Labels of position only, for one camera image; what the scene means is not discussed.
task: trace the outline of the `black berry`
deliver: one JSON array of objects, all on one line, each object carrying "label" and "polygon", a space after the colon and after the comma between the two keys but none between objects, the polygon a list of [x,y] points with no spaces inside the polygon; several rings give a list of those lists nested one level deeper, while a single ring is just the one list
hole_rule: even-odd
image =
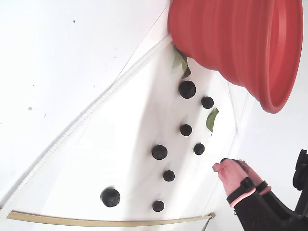
[{"label": "black berry", "polygon": [[183,136],[189,136],[192,133],[193,129],[188,124],[183,124],[180,127],[180,132]]},{"label": "black berry", "polygon": [[164,209],[165,205],[162,201],[155,201],[153,204],[152,204],[152,208],[155,212],[160,212]]},{"label": "black berry", "polygon": [[168,154],[168,150],[167,148],[165,148],[165,146],[163,145],[156,145],[152,148],[152,156],[156,159],[156,160],[162,160],[165,159],[165,157]]},{"label": "black berry", "polygon": [[112,188],[105,189],[101,194],[101,200],[107,207],[114,207],[120,203],[120,193]]},{"label": "black berry", "polygon": [[191,81],[184,81],[179,85],[179,93],[184,99],[190,99],[196,94],[196,91],[196,86]]},{"label": "black berry", "polygon": [[214,100],[211,97],[206,96],[202,98],[201,104],[205,109],[210,109],[214,106]]},{"label": "black berry", "polygon": [[201,143],[198,143],[194,146],[193,151],[196,153],[196,155],[201,155],[204,152],[205,148],[204,145]]},{"label": "black berry", "polygon": [[174,172],[171,170],[167,170],[164,172],[163,177],[165,181],[168,181],[168,182],[173,181],[175,178]]}]

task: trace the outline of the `pink cuff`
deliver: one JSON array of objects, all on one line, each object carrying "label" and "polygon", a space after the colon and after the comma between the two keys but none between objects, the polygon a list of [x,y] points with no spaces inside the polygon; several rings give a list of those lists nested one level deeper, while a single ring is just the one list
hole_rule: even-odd
[{"label": "pink cuff", "polygon": [[271,186],[268,186],[260,192],[260,195],[263,196],[264,194],[267,194],[270,190]]},{"label": "pink cuff", "polygon": [[237,203],[239,203],[241,200],[245,199],[246,197],[249,197],[251,194],[253,194],[256,191],[256,188],[253,188],[249,192],[245,192],[244,194],[240,195],[238,198],[236,198],[231,204],[230,207],[234,208]]}]

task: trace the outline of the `wooden stick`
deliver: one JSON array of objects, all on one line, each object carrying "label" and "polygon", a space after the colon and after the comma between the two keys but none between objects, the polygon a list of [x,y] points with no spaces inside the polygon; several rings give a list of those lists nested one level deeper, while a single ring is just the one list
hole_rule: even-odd
[{"label": "wooden stick", "polygon": [[182,218],[175,220],[149,220],[149,221],[106,221],[106,220],[81,220],[71,218],[57,218],[43,215],[34,215],[23,212],[11,211],[6,218],[13,220],[28,221],[34,223],[51,224],[51,225],[70,225],[70,226],[88,226],[88,227],[136,227],[136,226],[153,226],[167,225],[183,222],[191,222],[203,219],[211,219],[214,215],[210,214],[204,217]]}]

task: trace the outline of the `large black ball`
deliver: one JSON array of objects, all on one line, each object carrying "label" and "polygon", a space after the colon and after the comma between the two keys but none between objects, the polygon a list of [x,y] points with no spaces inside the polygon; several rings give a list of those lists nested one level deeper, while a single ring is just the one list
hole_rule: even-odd
[{"label": "large black ball", "polygon": [[112,188],[105,189],[101,194],[101,200],[107,207],[114,207],[120,203],[120,193]]},{"label": "large black ball", "polygon": [[168,150],[165,146],[163,145],[156,145],[152,148],[152,156],[156,160],[162,160],[165,159],[165,157],[168,154]]},{"label": "large black ball", "polygon": [[155,201],[153,204],[152,204],[152,208],[155,212],[160,212],[164,209],[165,205],[162,201]]},{"label": "large black ball", "polygon": [[179,85],[179,93],[184,99],[190,99],[196,94],[196,91],[196,86],[191,81],[184,81]]},{"label": "large black ball", "polygon": [[188,124],[183,124],[180,126],[180,132],[183,136],[189,136],[192,133],[193,129]]},{"label": "large black ball", "polygon": [[196,155],[201,155],[205,150],[205,147],[203,144],[198,143],[194,146],[193,151],[196,153]]},{"label": "large black ball", "polygon": [[171,182],[171,181],[174,180],[175,175],[174,175],[173,171],[167,170],[167,171],[164,172],[163,177],[164,177],[165,181]]}]

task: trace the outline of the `black wristband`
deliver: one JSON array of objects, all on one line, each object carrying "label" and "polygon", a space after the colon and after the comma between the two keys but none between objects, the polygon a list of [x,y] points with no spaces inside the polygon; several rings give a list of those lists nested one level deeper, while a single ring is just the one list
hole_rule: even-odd
[{"label": "black wristband", "polygon": [[244,193],[251,191],[254,187],[255,185],[253,181],[249,177],[246,177],[244,180],[241,181],[240,187],[238,187],[227,197],[227,201],[229,202],[229,204],[231,204],[236,198],[238,198]]},{"label": "black wristband", "polygon": [[256,186],[256,190],[260,193],[260,192],[262,192],[264,189],[266,189],[267,186],[268,186],[268,184],[266,183],[266,181],[263,181],[261,184],[259,184],[258,186]]}]

